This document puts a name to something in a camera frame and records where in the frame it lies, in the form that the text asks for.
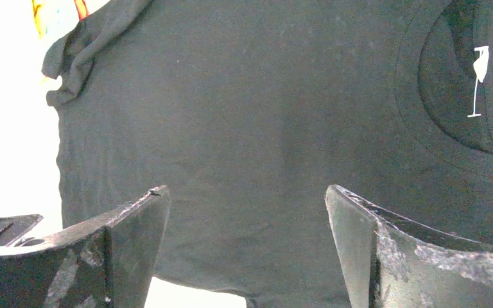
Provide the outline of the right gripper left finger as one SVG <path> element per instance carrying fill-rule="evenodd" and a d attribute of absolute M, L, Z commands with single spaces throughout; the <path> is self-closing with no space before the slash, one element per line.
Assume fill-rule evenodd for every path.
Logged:
<path fill-rule="evenodd" d="M 162 185 L 55 234 L 0 246 L 0 307 L 143 307 L 170 204 Z"/>

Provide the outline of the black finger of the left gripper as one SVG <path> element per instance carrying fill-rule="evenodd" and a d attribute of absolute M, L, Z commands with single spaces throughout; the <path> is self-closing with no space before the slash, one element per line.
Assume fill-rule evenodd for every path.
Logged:
<path fill-rule="evenodd" d="M 34 228 L 44 217 L 28 214 L 0 218 L 0 246 L 11 246 Z"/>

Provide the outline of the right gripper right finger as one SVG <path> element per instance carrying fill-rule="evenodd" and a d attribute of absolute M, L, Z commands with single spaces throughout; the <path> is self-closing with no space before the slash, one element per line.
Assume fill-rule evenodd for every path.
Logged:
<path fill-rule="evenodd" d="M 353 307 L 493 307 L 493 245 L 448 234 L 331 185 L 331 230 Z"/>

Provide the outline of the black t-shirt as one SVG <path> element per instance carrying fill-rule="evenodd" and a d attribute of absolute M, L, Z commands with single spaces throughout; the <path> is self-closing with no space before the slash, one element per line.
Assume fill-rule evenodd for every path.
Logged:
<path fill-rule="evenodd" d="M 493 244 L 493 1 L 110 1 L 42 71 L 63 225 L 166 184 L 159 279 L 348 307 L 332 184 Z"/>

